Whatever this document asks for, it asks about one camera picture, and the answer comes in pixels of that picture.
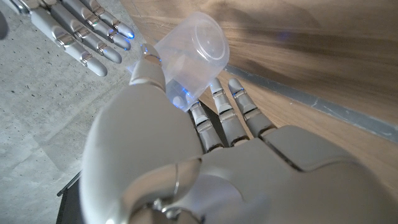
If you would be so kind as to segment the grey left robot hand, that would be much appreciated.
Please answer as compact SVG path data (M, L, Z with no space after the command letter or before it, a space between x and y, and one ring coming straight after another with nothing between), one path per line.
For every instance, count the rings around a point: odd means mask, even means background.
M396 223L397 200L353 155L297 126L276 127L237 79L201 104L171 104L155 48L99 112L83 153L87 223Z

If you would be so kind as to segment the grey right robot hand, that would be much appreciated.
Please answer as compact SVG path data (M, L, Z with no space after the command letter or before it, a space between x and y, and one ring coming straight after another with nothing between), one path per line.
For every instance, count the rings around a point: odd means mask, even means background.
M4 0L15 13L31 23L54 44L98 76L108 70L85 47L121 63L122 56L108 43L130 50L133 30L96 0Z

